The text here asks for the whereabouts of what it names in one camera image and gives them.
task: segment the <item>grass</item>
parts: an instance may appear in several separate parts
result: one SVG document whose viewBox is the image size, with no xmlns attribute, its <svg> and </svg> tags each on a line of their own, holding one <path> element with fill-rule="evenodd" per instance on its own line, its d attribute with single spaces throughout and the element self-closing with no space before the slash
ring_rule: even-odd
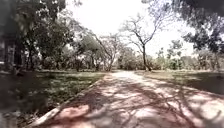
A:
<svg viewBox="0 0 224 128">
<path fill-rule="evenodd" d="M 224 79 L 217 72 L 208 71 L 137 71 L 146 78 L 166 81 L 175 85 L 184 85 L 199 90 L 224 95 Z"/>
<path fill-rule="evenodd" d="M 96 72 L 36 72 L 23 77 L 1 75 L 0 107 L 14 106 L 21 112 L 20 124 L 27 124 L 74 97 L 101 78 Z"/>
</svg>

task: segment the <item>bare tree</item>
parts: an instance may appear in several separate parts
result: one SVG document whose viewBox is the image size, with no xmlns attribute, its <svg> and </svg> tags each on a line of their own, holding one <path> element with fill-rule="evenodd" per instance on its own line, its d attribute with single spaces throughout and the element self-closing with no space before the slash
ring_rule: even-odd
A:
<svg viewBox="0 0 224 128">
<path fill-rule="evenodd" d="M 153 39 L 159 30 L 167 25 L 165 23 L 172 17 L 172 14 L 171 5 L 169 3 L 159 3 L 158 1 L 153 0 L 149 2 L 149 6 L 149 21 L 138 14 L 136 18 L 131 18 L 126 21 L 121 31 L 128 33 L 127 37 L 129 38 L 129 42 L 135 44 L 143 55 L 145 70 L 151 71 L 151 67 L 147 65 L 146 60 L 146 45 Z M 147 28 L 143 26 L 143 24 L 145 22 L 149 23 L 150 21 L 152 21 L 153 27 L 150 27 L 151 31 L 145 31 Z"/>
<path fill-rule="evenodd" d="M 119 50 L 120 39 L 118 34 L 100 37 L 100 39 L 94 34 L 94 37 L 102 46 L 105 52 L 104 65 L 107 71 L 111 71 L 116 54 Z"/>
</svg>

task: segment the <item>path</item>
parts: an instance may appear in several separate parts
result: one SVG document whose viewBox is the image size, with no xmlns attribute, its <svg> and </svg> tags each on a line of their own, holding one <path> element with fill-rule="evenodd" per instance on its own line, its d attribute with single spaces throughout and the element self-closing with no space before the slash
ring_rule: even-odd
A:
<svg viewBox="0 0 224 128">
<path fill-rule="evenodd" d="M 224 128 L 224 98 L 117 72 L 105 76 L 42 127 Z"/>
</svg>

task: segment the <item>park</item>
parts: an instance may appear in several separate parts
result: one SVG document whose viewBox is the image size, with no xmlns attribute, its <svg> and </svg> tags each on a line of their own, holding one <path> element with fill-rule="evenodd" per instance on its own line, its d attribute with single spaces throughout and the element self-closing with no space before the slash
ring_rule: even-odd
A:
<svg viewBox="0 0 224 128">
<path fill-rule="evenodd" d="M 224 128 L 223 5 L 0 0 L 0 128 Z"/>
</svg>

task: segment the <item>sky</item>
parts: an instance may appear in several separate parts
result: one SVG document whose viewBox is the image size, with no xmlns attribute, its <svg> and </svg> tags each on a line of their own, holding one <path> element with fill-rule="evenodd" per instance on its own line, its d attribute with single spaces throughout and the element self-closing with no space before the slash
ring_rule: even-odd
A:
<svg viewBox="0 0 224 128">
<path fill-rule="evenodd" d="M 67 9 L 73 12 L 73 17 L 84 27 L 92 30 L 98 36 L 117 33 L 125 20 L 135 17 L 138 13 L 146 14 L 147 5 L 141 0 L 82 0 L 82 5 L 75 7 L 69 4 Z M 156 56 L 156 53 L 163 47 L 169 48 L 171 40 L 180 39 L 180 23 L 175 23 L 169 30 L 158 33 L 154 39 L 146 46 L 148 55 Z M 130 45 L 134 50 L 138 50 L 134 45 Z M 191 55 L 192 44 L 184 43 L 183 55 Z"/>
</svg>

